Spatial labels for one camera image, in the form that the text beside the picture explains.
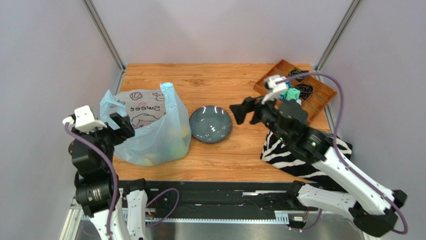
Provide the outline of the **light blue printed plastic bag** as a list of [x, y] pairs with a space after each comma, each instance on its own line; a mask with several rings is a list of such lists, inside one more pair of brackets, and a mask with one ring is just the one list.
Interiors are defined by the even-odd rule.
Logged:
[[115, 147], [119, 159], [139, 166], [156, 166], [183, 158], [189, 151], [189, 113], [174, 85], [158, 89], [134, 89], [113, 95], [108, 90], [100, 101], [100, 119], [118, 129], [110, 115], [128, 116], [135, 135]]

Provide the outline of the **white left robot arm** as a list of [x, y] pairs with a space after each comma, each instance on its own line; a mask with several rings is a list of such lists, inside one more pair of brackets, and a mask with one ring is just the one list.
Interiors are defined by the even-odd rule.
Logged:
[[77, 169], [74, 177], [75, 200], [89, 217], [102, 240], [146, 239], [146, 182], [139, 179], [128, 184], [124, 196], [130, 205], [123, 216], [119, 177], [113, 167], [115, 146], [135, 136], [129, 116], [112, 113], [118, 126], [97, 119], [89, 106], [83, 106], [63, 120], [65, 131], [74, 138], [68, 147], [71, 162]]

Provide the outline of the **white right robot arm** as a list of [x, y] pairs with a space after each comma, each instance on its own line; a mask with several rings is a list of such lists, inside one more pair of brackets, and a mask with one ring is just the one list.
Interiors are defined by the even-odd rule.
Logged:
[[230, 107], [237, 124], [253, 113], [252, 125], [264, 124], [294, 155], [335, 181], [342, 191], [329, 191], [295, 181], [287, 195], [306, 207], [329, 211], [352, 220], [364, 233], [380, 238], [403, 221], [401, 207], [407, 195], [377, 183], [341, 153], [323, 131], [308, 125], [308, 113], [295, 100], [275, 101], [247, 97]]

